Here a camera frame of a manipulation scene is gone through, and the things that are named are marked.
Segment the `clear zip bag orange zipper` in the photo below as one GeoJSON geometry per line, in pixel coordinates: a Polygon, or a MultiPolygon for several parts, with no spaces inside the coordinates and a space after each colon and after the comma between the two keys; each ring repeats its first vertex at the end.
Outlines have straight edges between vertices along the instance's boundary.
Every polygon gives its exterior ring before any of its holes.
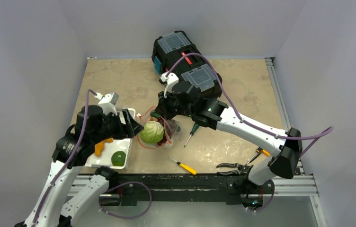
{"type": "Polygon", "coordinates": [[[153,106],[144,114],[136,114],[144,127],[137,140],[146,149],[170,148],[180,137],[181,124],[176,120],[167,120],[156,113],[155,109],[153,106]]]}

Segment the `green cucumber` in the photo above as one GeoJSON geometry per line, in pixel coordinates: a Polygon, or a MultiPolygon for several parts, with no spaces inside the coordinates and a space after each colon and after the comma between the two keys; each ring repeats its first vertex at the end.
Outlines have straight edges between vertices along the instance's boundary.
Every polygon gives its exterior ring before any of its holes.
{"type": "Polygon", "coordinates": [[[151,113],[150,113],[150,116],[151,116],[152,118],[156,118],[156,119],[161,118],[161,116],[160,116],[158,113],[156,113],[156,112],[151,112],[151,113]]]}

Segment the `red grape bunch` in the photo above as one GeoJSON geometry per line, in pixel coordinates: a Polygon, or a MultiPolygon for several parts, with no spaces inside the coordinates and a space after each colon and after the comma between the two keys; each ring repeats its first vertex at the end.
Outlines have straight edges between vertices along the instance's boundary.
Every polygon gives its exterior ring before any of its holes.
{"type": "Polygon", "coordinates": [[[173,135],[181,131],[180,126],[175,120],[167,120],[167,122],[164,122],[162,118],[159,118],[158,122],[164,127],[163,138],[157,142],[159,146],[170,143],[173,135]]]}

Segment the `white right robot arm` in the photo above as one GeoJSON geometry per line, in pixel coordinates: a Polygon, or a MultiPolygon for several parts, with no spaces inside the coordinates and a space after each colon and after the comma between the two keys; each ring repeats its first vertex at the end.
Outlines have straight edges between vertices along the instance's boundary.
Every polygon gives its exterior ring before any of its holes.
{"type": "Polygon", "coordinates": [[[301,135],[296,128],[286,131],[255,121],[218,99],[201,97],[200,90],[186,81],[175,84],[170,92],[159,92],[155,112],[167,120],[177,115],[190,117],[201,127],[227,132],[266,150],[270,154],[267,160],[251,166],[243,179],[248,192],[255,192],[275,176],[294,177],[303,150],[296,140],[301,135]]]}

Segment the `green cabbage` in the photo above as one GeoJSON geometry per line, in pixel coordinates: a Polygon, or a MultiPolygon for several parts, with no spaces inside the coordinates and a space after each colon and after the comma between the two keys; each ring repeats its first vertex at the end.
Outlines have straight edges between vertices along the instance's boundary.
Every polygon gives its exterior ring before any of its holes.
{"type": "Polygon", "coordinates": [[[148,121],[139,134],[140,139],[147,144],[157,144],[163,140],[164,127],[158,121],[148,121]]]}

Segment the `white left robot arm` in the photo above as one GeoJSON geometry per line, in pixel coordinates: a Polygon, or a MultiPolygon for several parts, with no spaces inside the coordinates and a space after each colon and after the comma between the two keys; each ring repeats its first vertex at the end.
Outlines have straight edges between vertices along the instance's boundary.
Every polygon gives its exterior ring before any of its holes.
{"type": "Polygon", "coordinates": [[[84,106],[55,145],[50,172],[39,199],[29,216],[17,227],[72,227],[88,206],[103,192],[118,189],[118,172],[99,167],[89,183],[72,199],[70,189],[95,145],[106,139],[133,139],[143,129],[132,116],[132,110],[106,112],[98,105],[84,106]]]}

